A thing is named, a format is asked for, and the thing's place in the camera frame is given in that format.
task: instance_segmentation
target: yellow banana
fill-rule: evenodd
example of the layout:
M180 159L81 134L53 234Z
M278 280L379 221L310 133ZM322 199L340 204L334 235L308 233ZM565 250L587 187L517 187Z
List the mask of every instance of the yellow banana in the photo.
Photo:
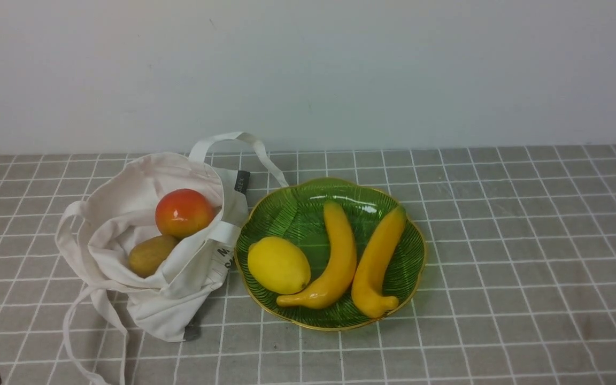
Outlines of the yellow banana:
M398 298L382 296L382 284L405 224L405 209L399 205L379 222L360 258L351 297L358 310L371 319L398 307Z
M355 237L349 218L336 202L325 202L323 215L330 248L327 268L317 280L302 291L277 297L279 306L325 309L337 302L345 291L349 290L357 265Z

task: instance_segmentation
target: yellow lemon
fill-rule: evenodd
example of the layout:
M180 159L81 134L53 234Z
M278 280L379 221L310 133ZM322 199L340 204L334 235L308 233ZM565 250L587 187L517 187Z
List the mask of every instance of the yellow lemon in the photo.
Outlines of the yellow lemon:
M286 239L267 236L249 247L249 273L264 288L294 294L310 282L310 265L303 251Z

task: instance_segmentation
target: tote bag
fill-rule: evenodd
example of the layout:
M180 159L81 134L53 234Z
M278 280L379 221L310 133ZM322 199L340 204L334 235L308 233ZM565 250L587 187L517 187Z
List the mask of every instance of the tote bag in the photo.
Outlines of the tote bag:
M90 297L98 314L123 335L120 385L125 385L128 333L107 290L127 294L127 311L145 332L163 341L178 342L188 339L188 325L196 311L208 294L225 281L240 226L249 216L244 195L249 173L215 168L204 159L213 143L228 140L250 144L278 183L287 185L261 141L245 132L233 132L197 142L189 158L157 153L130 161L86 201L74 202L62 215L56 245L73 271L87 283L64 317L64 346L78 370L96 385L108 384L100 375L83 368L70 343L71 316L86 297ZM159 235L156 205L164 195L179 188L203 194L218 212L205 229L182 239L155 274L140 278L129 269L129 252L142 241ZM83 219L76 238L71 232L73 217Z

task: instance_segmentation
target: leaf pattern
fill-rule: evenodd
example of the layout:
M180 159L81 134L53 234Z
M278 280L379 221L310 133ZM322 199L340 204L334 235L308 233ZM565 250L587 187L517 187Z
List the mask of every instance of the leaf pattern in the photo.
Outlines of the leaf pattern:
M379 190L336 178L318 178L267 195L251 212L235 247L235 261L249 295L267 312L312 329L352 329L370 324L353 304L350 292L327 309L279 307L277 294L262 287L249 273L249 246L265 236L281 236L303 250L317 278L327 265L329 240L322 217L325 200L342 205L356 238L358 258L379 221L399 203ZM401 241L384 275L383 294L395 295L403 307L415 294L426 264L425 240L408 220Z

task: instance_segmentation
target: white wall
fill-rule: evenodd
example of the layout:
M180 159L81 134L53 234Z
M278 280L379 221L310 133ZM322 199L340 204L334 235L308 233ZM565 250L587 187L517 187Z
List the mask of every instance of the white wall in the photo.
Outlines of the white wall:
M0 153L616 142L616 0L0 0Z

